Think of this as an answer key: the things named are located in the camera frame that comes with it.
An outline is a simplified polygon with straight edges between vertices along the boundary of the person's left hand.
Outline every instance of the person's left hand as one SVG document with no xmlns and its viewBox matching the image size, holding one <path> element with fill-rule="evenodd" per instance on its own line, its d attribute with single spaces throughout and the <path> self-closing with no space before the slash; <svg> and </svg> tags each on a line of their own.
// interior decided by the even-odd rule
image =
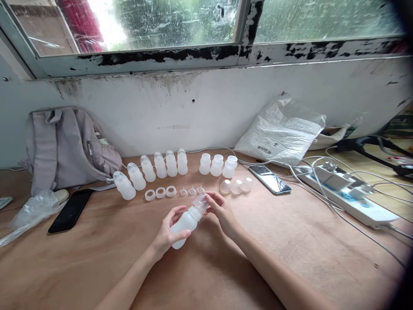
<svg viewBox="0 0 413 310">
<path fill-rule="evenodd" d="M 169 211 L 168 215 L 162 220 L 158 234 L 151 244 L 155 250 L 157 260 L 163 257 L 172 244 L 191 235 L 191 231 L 188 229 L 181 230 L 177 233 L 171 232 L 171 226 L 181 218 L 182 212 L 180 211 L 184 209 L 186 209 L 186 206 L 175 207 Z"/>
</svg>

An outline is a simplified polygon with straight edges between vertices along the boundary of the window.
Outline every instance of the window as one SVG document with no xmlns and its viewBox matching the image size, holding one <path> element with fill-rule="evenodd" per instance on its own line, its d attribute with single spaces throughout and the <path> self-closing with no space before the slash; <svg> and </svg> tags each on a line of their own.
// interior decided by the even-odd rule
<svg viewBox="0 0 413 310">
<path fill-rule="evenodd" d="M 400 54 L 385 0 L 0 0 L 34 78 Z"/>
</svg>

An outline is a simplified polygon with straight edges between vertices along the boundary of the silver phone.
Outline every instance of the silver phone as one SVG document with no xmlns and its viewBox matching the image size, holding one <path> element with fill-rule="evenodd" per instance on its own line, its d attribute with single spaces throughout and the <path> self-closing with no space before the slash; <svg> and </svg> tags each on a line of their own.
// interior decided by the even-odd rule
<svg viewBox="0 0 413 310">
<path fill-rule="evenodd" d="M 266 166 L 255 165 L 250 166 L 249 169 L 274 195 L 291 192 L 291 187 L 273 174 Z"/>
</svg>

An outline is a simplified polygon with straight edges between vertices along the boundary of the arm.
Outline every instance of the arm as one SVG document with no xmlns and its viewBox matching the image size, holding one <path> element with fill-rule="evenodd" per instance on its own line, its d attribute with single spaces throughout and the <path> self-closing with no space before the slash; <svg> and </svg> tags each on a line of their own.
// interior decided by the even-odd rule
<svg viewBox="0 0 413 310">
<path fill-rule="evenodd" d="M 171 226 L 180 218 L 186 206 L 173 208 L 163 219 L 162 225 L 151 245 L 125 273 L 119 282 L 95 307 L 95 310 L 128 310 L 142 286 L 149 271 L 159 261 L 171 245 L 191 235 L 190 230 L 171 233 Z"/>
<path fill-rule="evenodd" d="M 217 216 L 225 235 L 240 247 L 245 256 L 268 283 L 287 310 L 336 309 L 318 291 L 281 261 L 275 259 L 248 234 L 235 219 L 231 206 L 219 193 L 207 192 L 207 213 Z"/>
</svg>

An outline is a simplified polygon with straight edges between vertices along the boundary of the clear plastic bag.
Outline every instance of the clear plastic bag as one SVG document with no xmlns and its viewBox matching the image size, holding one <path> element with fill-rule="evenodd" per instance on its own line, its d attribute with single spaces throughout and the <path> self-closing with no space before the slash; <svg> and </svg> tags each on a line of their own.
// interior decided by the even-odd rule
<svg viewBox="0 0 413 310">
<path fill-rule="evenodd" d="M 278 99 L 259 112 L 234 150 L 264 161 L 294 164 L 325 126 L 325 115 L 291 98 Z"/>
<path fill-rule="evenodd" d="M 11 222 L 15 230 L 0 239 L 0 248 L 21 236 L 25 231 L 59 212 L 65 203 L 59 205 L 59 198 L 51 190 L 42 190 L 31 197 Z"/>
</svg>

